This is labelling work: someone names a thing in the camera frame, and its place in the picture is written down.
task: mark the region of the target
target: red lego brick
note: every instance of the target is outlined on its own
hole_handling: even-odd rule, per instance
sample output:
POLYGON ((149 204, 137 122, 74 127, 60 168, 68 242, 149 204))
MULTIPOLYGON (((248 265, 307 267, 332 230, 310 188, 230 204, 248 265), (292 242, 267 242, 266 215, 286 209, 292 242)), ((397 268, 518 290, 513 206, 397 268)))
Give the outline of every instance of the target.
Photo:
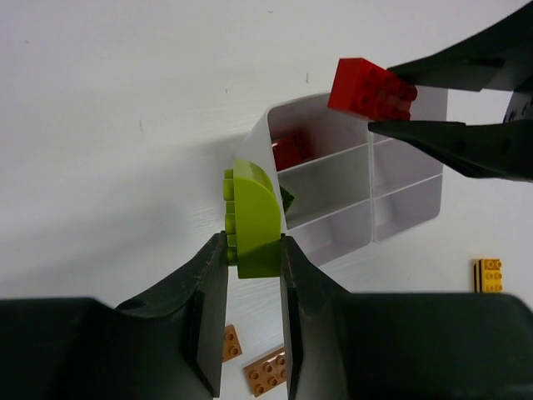
POLYGON ((274 142, 272 152, 277 171, 294 167, 313 157, 311 144, 303 132, 293 133, 291 136, 274 142))
POLYGON ((409 120, 416 87, 364 58, 341 58, 327 106, 373 121, 409 120))

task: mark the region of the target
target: toy brick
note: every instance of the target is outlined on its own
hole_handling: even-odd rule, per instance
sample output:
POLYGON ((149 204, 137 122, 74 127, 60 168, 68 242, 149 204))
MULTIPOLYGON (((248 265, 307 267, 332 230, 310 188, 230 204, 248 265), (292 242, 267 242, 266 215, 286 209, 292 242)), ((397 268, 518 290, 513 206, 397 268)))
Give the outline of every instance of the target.
POLYGON ((237 265, 240 279, 279 277, 281 209, 267 173, 236 158, 233 169, 224 171, 222 192, 227 265, 237 265))
POLYGON ((222 354, 222 362, 225 363, 242 354, 241 344, 237 337, 237 332, 233 325, 228 325, 224 329, 224 353, 222 354))
POLYGON ((294 167, 313 157, 311 144, 304 132, 295 132, 272 144, 276 170, 294 167))
POLYGON ((474 292, 501 293, 501 261, 497 258, 482 258, 474 262, 474 292))
POLYGON ((417 90, 364 58, 341 58, 327 106, 372 121, 410 120, 417 90))
POLYGON ((286 381, 285 348, 271 352, 244 368, 248 386, 256 398, 286 381))

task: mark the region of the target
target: white table surface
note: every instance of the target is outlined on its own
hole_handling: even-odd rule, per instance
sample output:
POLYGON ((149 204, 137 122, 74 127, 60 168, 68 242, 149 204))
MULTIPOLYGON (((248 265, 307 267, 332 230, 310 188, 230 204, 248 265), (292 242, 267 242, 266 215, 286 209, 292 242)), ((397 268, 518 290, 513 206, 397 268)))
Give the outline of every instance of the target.
MULTIPOLYGON (((0 13, 0 296, 139 293, 223 229, 222 171, 273 103, 327 91, 341 56, 384 67, 488 27, 526 0, 7 0, 0 13)), ((510 95, 451 92, 449 120, 498 123, 510 95)), ((533 185, 445 170, 441 215, 324 267, 358 292, 470 291, 501 258, 533 306, 533 185)), ((230 274, 242 367, 281 345, 276 279, 230 274)), ((286 398, 279 387, 262 398, 286 398)))

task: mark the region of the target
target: lego stud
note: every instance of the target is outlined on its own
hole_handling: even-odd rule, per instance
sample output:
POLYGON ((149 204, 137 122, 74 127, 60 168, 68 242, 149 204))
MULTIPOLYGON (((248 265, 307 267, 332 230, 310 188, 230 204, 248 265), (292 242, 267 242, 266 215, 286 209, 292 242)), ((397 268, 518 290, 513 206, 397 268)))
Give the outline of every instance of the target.
POLYGON ((403 98, 406 95, 407 84, 398 78, 391 78, 391 94, 403 98))
POLYGON ((356 106, 364 113, 368 113, 372 107, 371 97, 367 93, 362 93, 356 97, 356 106))
POLYGON ((237 231, 237 225, 235 223, 235 214, 226 214, 224 221, 227 234, 233 234, 237 231))
POLYGON ((226 214, 235 213, 235 202, 226 202, 226 214))
POLYGON ((235 188, 233 186, 233 170, 227 169, 224 171, 224 180, 222 181, 222 195, 227 202, 235 200, 235 188))
POLYGON ((237 247, 237 235, 227 235, 227 246, 230 248, 237 247))
POLYGON ((391 75, 387 74, 381 80, 381 87, 384 88, 388 92, 393 92, 394 89, 395 89, 395 82, 394 81, 395 81, 395 79, 391 75))
POLYGON ((227 265, 230 267, 237 265, 237 248, 228 247, 227 248, 227 265))
POLYGON ((382 82, 380 80, 380 72, 378 71, 377 67, 372 65, 370 68, 368 68, 368 79, 371 81, 372 84, 381 86, 382 82))
POLYGON ((397 111, 396 110, 395 119, 398 121, 409 121, 411 119, 411 113, 408 111, 397 111))
POLYGON ((383 119, 392 119, 392 120, 396 119, 396 115, 397 115, 396 107, 390 104, 385 104, 384 102, 379 102, 377 106, 377 113, 383 119))
POLYGON ((418 96, 418 90, 416 90, 416 86, 414 85, 407 85, 406 91, 401 96, 402 100, 407 100, 409 102, 413 102, 416 100, 416 97, 418 96))

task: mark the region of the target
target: yellow lego brick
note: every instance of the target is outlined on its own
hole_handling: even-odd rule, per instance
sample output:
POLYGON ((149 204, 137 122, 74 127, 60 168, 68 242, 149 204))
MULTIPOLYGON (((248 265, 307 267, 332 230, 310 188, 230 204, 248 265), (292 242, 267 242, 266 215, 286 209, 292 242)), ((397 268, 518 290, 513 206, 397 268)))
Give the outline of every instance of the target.
POLYGON ((501 261, 498 258, 482 258, 474 262, 474 292, 501 293, 501 261))

